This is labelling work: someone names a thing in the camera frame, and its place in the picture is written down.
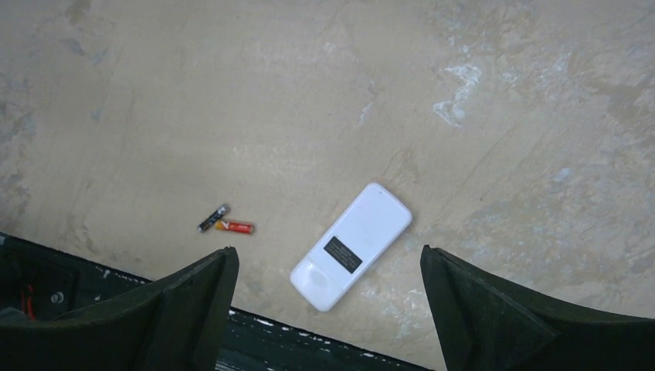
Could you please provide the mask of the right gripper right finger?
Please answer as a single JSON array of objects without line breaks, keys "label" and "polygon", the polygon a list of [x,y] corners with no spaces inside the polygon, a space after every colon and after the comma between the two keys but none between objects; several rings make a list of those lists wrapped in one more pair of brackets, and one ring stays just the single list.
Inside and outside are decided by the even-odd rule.
[{"label": "right gripper right finger", "polygon": [[426,297],[448,370],[652,370],[654,320],[575,305],[425,245]]}]

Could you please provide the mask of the white remote control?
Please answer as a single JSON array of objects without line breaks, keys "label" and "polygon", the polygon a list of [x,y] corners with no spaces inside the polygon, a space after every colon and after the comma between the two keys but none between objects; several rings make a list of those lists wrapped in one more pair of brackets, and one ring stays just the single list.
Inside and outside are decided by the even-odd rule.
[{"label": "white remote control", "polygon": [[330,311],[412,222],[411,211],[370,183],[290,273],[294,288],[318,311]]}]

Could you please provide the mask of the black base bar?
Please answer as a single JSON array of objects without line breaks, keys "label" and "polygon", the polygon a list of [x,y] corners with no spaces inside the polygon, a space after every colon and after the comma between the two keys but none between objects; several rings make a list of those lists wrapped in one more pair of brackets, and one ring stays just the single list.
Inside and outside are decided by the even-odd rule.
[{"label": "black base bar", "polygon": [[[1,325],[50,321],[151,282],[37,243],[1,237]],[[212,370],[412,369],[412,363],[231,305]]]}]

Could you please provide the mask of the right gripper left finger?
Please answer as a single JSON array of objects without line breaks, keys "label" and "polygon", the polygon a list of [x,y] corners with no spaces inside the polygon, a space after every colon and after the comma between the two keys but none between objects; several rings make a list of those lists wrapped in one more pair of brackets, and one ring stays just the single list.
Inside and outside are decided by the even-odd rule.
[{"label": "right gripper left finger", "polygon": [[239,272],[233,247],[50,321],[1,325],[3,370],[212,370]]}]

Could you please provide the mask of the black battery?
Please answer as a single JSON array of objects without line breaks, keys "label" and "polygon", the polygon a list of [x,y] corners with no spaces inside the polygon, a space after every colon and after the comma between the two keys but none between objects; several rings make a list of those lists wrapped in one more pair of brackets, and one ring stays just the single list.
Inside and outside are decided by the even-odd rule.
[{"label": "black battery", "polygon": [[203,220],[197,227],[197,231],[200,233],[206,232],[209,228],[214,226],[219,220],[221,220],[227,213],[230,212],[230,207],[228,204],[224,203],[219,208],[217,208],[212,214],[210,214],[205,220]]}]

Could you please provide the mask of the red orange battery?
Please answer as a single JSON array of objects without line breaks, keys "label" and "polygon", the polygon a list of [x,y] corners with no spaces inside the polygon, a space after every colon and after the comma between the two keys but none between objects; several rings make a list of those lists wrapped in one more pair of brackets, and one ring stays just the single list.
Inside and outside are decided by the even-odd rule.
[{"label": "red orange battery", "polygon": [[255,225],[249,222],[220,219],[216,224],[217,230],[224,230],[234,233],[253,234]]}]

